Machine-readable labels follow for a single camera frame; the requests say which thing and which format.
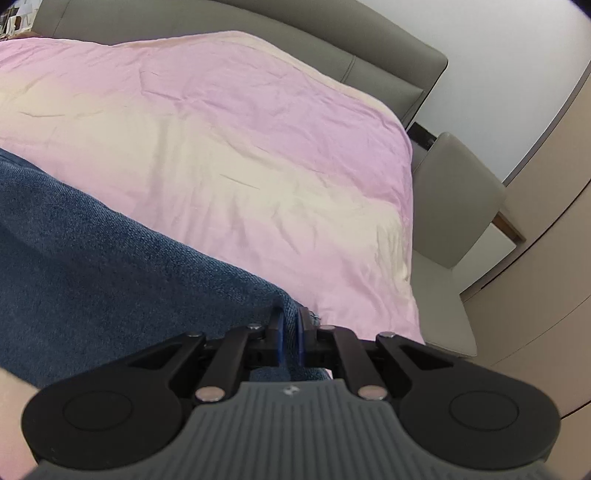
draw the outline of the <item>denim fabric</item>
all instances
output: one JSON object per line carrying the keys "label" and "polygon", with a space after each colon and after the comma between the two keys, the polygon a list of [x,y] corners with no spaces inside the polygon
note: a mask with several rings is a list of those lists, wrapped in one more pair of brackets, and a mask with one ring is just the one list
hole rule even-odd
{"label": "denim fabric", "polygon": [[280,288],[108,209],[0,150],[0,367],[43,387],[186,331],[217,338],[280,306],[296,365],[297,304]]}

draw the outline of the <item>wooden trim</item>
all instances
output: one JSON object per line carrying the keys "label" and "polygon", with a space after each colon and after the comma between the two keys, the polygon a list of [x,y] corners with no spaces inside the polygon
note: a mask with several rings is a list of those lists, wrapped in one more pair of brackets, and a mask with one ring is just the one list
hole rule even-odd
{"label": "wooden trim", "polygon": [[513,243],[520,244],[525,242],[525,237],[521,235],[519,230],[507,219],[502,212],[499,212],[492,219],[492,224],[503,232]]}

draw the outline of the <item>black circular pad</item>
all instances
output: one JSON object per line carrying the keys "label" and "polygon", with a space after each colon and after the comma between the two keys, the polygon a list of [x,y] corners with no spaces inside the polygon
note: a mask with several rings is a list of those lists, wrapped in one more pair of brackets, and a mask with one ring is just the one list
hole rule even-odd
{"label": "black circular pad", "polygon": [[88,392],[72,398],[64,408],[64,417],[80,430],[110,430],[129,418],[131,400],[117,392]]}
{"label": "black circular pad", "polygon": [[105,470],[159,452],[183,420],[165,377],[109,367],[41,390],[25,408],[22,432],[36,458],[77,470]]}
{"label": "black circular pad", "polygon": [[508,470],[545,459],[560,417],[536,388],[467,362],[412,378],[398,417],[426,451],[455,465]]}
{"label": "black circular pad", "polygon": [[468,429],[494,432],[506,429],[517,420],[519,408],[501,393],[467,392],[452,400],[449,412]]}

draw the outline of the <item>bedding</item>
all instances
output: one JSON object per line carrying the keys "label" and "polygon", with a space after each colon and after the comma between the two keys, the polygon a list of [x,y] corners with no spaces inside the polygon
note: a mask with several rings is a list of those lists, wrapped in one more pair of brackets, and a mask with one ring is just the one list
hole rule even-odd
{"label": "bedding", "polygon": [[267,42],[3,42],[0,147],[321,323],[422,342],[400,121]]}

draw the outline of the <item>black gap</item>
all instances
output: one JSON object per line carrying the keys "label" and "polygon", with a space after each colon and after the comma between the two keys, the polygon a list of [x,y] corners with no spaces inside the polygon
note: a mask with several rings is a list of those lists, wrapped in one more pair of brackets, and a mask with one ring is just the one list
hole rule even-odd
{"label": "black gap", "polygon": [[183,362],[174,374],[168,386],[178,398],[193,398],[203,374],[211,363],[211,352],[203,352],[199,348]]}
{"label": "black gap", "polygon": [[383,359],[374,357],[372,361],[384,383],[386,383],[386,388],[391,396],[390,403],[394,410],[398,411],[400,401],[413,386],[410,378],[391,358]]}
{"label": "black gap", "polygon": [[437,140],[437,137],[431,132],[428,132],[424,127],[414,122],[407,131],[408,136],[416,144],[429,150]]}
{"label": "black gap", "polygon": [[143,368],[146,370],[159,370],[166,365],[172,357],[178,352],[181,345],[168,345],[162,350],[150,353],[135,362],[131,363],[130,367]]}
{"label": "black gap", "polygon": [[400,348],[421,370],[437,370],[439,368],[449,368],[453,366],[450,362],[432,356],[429,353],[418,350],[410,345],[403,345]]}

